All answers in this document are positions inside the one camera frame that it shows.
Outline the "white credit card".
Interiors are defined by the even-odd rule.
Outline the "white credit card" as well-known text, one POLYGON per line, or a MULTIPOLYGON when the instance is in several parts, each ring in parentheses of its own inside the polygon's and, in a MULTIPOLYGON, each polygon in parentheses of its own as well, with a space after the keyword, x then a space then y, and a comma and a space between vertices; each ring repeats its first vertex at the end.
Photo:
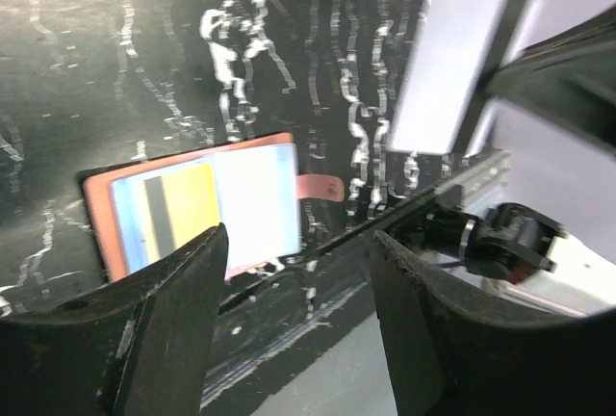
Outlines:
POLYGON ((497 71, 525 50, 543 0, 425 0, 387 146, 474 156, 498 104, 497 71))

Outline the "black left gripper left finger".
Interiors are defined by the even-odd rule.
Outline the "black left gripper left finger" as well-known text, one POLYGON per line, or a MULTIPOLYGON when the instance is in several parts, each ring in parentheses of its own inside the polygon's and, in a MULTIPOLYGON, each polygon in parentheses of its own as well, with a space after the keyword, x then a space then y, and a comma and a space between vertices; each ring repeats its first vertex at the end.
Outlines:
POLYGON ((216 226, 118 282, 3 318, 2 413, 197 414, 227 253, 216 226))

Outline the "pink leather card holder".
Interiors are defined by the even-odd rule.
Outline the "pink leather card holder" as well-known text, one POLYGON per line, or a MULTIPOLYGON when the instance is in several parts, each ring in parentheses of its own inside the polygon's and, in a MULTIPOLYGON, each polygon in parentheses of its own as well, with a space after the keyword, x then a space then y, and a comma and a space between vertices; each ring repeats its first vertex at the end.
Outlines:
POLYGON ((278 133, 88 173, 83 191, 111 281, 224 224, 226 276, 301 247, 300 202, 341 202, 344 182, 301 174, 292 134, 278 133))

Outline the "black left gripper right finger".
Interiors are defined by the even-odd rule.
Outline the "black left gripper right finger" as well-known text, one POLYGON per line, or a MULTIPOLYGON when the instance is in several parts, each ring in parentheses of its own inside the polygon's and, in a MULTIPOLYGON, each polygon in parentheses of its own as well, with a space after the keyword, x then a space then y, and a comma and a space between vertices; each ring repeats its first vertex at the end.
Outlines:
POLYGON ((401 415, 611 415, 615 314, 574 319, 482 291, 384 232, 372 289, 401 415))

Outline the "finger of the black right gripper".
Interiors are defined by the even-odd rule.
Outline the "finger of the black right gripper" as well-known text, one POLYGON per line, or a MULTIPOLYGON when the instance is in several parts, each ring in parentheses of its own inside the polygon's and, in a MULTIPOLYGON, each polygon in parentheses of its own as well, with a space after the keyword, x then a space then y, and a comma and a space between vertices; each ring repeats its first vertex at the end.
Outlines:
POLYGON ((615 154, 615 8, 530 46, 487 92, 615 154))

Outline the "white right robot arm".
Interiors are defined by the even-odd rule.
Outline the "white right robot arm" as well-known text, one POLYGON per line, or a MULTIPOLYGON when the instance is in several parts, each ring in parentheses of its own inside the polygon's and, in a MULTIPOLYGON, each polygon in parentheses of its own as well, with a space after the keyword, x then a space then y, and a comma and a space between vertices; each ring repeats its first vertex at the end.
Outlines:
MULTIPOLYGON (((463 140, 492 97, 613 153, 615 10, 534 44, 519 60, 482 76, 464 118, 463 140)), ((423 247, 483 277, 506 299, 572 317, 615 305, 614 263, 522 204, 503 203, 479 218, 443 201, 423 221, 423 247)))

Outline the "gold credit card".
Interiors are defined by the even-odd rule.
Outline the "gold credit card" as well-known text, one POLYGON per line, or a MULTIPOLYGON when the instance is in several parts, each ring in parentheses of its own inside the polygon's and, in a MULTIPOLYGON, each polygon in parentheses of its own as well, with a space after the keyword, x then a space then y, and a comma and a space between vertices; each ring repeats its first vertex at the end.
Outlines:
POLYGON ((133 269, 170 255, 220 222, 215 171, 205 160, 132 177, 126 192, 133 208, 125 249, 133 269))

